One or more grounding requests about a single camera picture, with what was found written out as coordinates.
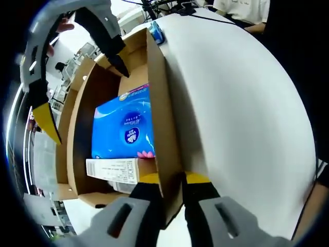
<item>white table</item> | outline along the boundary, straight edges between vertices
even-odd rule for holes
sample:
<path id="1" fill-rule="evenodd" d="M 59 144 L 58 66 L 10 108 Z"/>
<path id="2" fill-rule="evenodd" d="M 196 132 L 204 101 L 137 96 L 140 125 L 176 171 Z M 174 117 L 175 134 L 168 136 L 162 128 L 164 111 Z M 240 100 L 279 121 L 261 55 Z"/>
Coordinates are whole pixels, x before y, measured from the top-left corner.
<path id="1" fill-rule="evenodd" d="M 206 9 L 197 15 L 226 21 Z M 312 130 L 292 81 L 236 26 L 178 14 L 157 23 L 167 39 L 160 48 L 185 169 L 208 174 L 263 230 L 290 238 L 315 168 Z M 158 244 L 170 241 L 164 233 L 186 231 L 184 217 L 174 222 L 180 227 L 162 232 Z M 180 245 L 189 241 L 187 234 Z"/>

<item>pink flower graphic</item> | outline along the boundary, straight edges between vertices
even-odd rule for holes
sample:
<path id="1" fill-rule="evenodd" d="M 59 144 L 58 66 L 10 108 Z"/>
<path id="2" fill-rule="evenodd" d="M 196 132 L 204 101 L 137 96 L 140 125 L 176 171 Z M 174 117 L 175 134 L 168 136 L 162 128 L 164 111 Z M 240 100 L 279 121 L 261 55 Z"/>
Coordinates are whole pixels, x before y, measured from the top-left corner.
<path id="1" fill-rule="evenodd" d="M 142 151 L 142 153 L 137 152 L 137 156 L 139 158 L 154 158 L 155 157 L 151 151 L 148 153 L 146 153 L 145 151 Z"/>

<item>white shirt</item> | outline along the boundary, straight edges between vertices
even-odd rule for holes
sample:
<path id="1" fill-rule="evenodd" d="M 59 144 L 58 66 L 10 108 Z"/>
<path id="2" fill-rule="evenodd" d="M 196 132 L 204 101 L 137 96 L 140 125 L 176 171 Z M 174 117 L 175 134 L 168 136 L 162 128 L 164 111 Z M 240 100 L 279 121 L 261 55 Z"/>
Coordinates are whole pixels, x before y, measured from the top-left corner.
<path id="1" fill-rule="evenodd" d="M 270 0 L 214 0 L 213 7 L 235 20 L 250 24 L 266 23 Z"/>

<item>blue tissue box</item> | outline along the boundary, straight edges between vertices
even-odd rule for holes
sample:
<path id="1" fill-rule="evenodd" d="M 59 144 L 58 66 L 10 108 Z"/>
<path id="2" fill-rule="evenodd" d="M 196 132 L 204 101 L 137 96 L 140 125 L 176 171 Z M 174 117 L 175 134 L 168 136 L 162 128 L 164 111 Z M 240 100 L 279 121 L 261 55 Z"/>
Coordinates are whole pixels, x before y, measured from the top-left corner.
<path id="1" fill-rule="evenodd" d="M 93 158 L 154 156 L 148 84 L 96 108 L 92 137 Z"/>

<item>open cardboard box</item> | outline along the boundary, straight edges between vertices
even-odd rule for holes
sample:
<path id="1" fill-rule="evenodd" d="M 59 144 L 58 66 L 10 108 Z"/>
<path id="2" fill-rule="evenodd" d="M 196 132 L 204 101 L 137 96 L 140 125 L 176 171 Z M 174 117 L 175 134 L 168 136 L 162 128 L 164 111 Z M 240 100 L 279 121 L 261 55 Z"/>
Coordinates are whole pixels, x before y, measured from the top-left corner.
<path id="1" fill-rule="evenodd" d="M 167 210 L 167 223 L 182 205 L 177 179 L 182 172 L 173 114 L 168 92 L 165 59 L 147 29 L 124 40 L 129 53 L 129 78 L 121 76 L 106 57 L 97 64 L 85 58 L 76 72 L 62 111 L 56 148 L 56 169 L 61 200 L 80 198 L 91 206 L 103 207 L 120 196 L 106 181 L 86 174 L 91 158 L 95 108 L 118 95 L 149 83 L 159 186 Z"/>

